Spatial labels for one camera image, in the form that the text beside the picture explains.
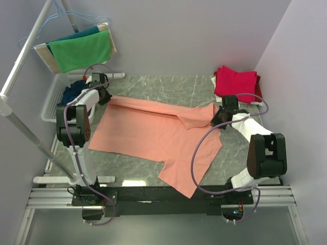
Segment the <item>salmon pink t shirt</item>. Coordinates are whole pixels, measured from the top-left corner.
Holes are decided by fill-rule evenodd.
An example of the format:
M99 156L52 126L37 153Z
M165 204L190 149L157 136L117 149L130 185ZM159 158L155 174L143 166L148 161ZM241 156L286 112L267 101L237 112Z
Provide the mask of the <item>salmon pink t shirt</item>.
M114 96L88 148L163 162L159 178L191 198L222 148L214 130L195 149L217 111L214 103L189 108Z

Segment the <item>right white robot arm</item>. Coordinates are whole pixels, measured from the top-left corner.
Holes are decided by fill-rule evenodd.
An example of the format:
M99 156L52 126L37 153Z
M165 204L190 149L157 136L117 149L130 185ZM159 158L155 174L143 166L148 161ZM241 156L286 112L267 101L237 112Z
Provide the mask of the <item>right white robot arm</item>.
M265 129L247 110L240 109L236 95L222 98L222 105L211 120L211 125L221 130L232 127L249 142L246 167L227 180L228 188L224 191L227 202L235 204L242 198L242 191L287 172L284 135Z

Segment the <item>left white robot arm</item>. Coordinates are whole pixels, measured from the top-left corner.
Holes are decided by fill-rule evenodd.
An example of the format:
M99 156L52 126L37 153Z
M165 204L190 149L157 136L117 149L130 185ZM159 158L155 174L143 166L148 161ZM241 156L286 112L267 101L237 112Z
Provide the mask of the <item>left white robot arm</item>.
M82 82L82 90L72 101L57 106L57 138L67 148L74 163L76 180L70 183L73 197L89 205L114 206L114 200L100 191L99 178L88 151L91 137L88 112L96 104L104 105L110 101L112 95L106 90L110 80L106 74L94 72L89 77L83 76Z

